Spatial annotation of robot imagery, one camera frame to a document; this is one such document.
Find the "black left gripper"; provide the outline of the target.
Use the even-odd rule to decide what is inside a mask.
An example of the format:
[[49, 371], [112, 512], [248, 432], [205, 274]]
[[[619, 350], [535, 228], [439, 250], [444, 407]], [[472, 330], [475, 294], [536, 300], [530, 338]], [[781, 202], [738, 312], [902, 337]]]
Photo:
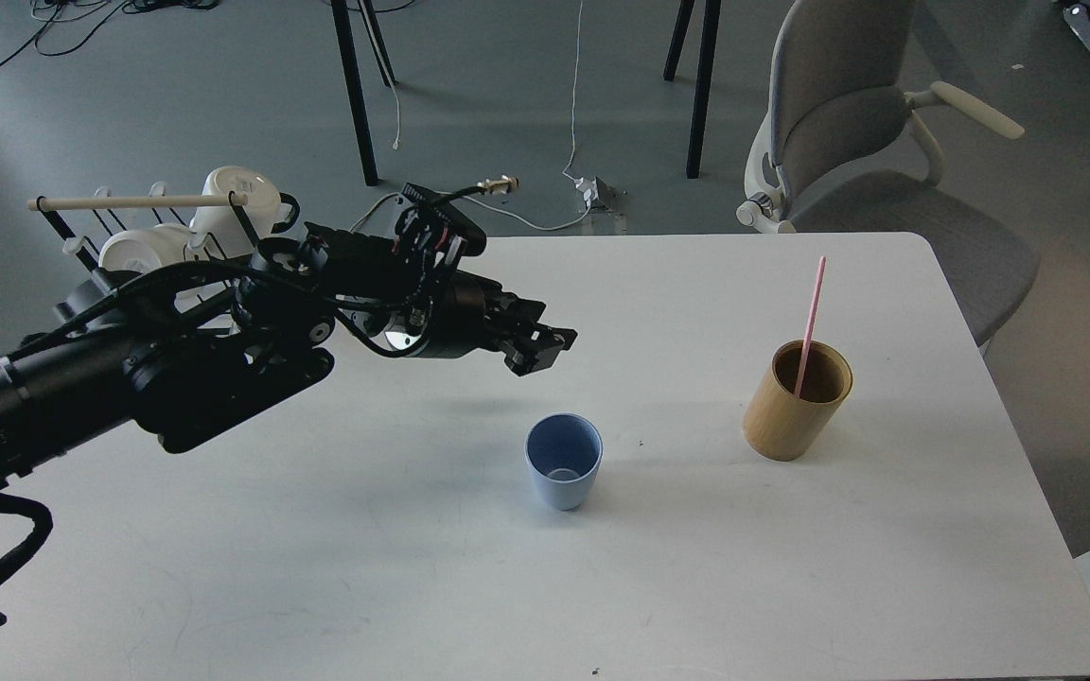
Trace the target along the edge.
[[488, 277], [465, 271], [451, 276], [441, 297], [432, 303], [427, 326], [411, 332], [405, 316], [356, 313], [360, 332], [385, 341], [393, 352], [412, 358], [461, 358], [476, 350], [502, 352], [502, 363], [518, 376], [554, 365], [576, 342], [570, 328], [536, 326], [546, 305], [519, 297]]

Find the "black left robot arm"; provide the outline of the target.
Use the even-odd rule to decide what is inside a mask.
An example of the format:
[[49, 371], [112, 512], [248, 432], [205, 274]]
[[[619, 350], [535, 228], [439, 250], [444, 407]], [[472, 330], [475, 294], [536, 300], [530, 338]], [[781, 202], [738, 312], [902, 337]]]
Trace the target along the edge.
[[229, 197], [249, 255], [138, 273], [80, 254], [90, 276], [57, 306], [58, 327], [0, 357], [0, 587], [53, 528], [46, 504], [7, 492], [12, 476], [128, 422], [169, 453], [207, 443], [328, 376], [337, 326], [385, 358], [484, 350], [514, 375], [550, 368], [574, 329], [546, 326], [545, 303], [460, 269], [487, 236], [455, 200], [514, 186], [408, 185], [389, 238], [311, 221], [304, 238], [284, 238], [288, 221], [259, 238]]

